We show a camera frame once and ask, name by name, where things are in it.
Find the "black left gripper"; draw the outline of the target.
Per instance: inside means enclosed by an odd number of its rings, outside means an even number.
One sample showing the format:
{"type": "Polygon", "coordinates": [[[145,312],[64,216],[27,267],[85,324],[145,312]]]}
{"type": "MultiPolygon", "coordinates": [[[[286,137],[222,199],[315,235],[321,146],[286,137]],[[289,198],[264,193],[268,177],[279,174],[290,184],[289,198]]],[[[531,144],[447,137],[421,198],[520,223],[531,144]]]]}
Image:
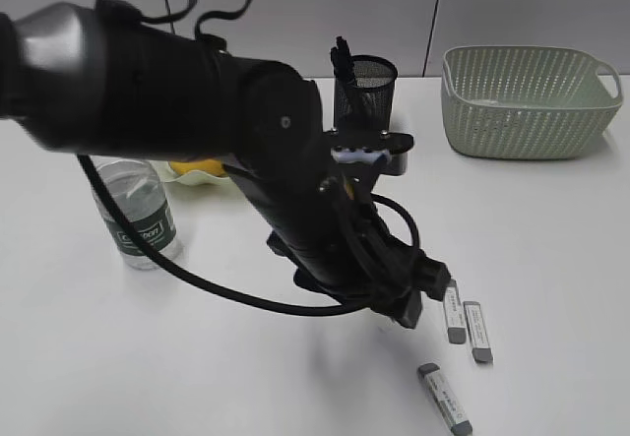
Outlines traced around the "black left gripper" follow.
{"type": "Polygon", "coordinates": [[[333,163],[270,178],[234,168],[230,178],[271,227],[270,249],[296,266],[296,285],[408,329],[424,296],[444,299],[451,275],[420,248],[410,214],[347,183],[333,163]]]}

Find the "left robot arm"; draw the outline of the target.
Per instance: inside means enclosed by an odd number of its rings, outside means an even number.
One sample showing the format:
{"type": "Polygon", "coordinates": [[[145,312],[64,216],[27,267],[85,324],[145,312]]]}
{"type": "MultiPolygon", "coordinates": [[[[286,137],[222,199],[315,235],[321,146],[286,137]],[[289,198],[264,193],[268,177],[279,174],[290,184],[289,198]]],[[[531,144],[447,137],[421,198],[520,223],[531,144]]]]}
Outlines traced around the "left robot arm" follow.
{"type": "Polygon", "coordinates": [[[447,266],[378,215],[377,165],[352,175],[341,140],[322,126],[317,85],[290,66],[230,55],[208,36],[153,29],[136,8],[96,0],[55,3],[1,19],[1,115],[40,146],[78,159],[107,212],[125,230],[94,156],[220,160],[271,227],[268,246],[296,267],[295,283],[327,307],[259,298],[204,280],[131,239],[162,269],[211,294],[273,313],[331,317],[369,309],[414,328],[424,298],[445,297],[447,266]]]}

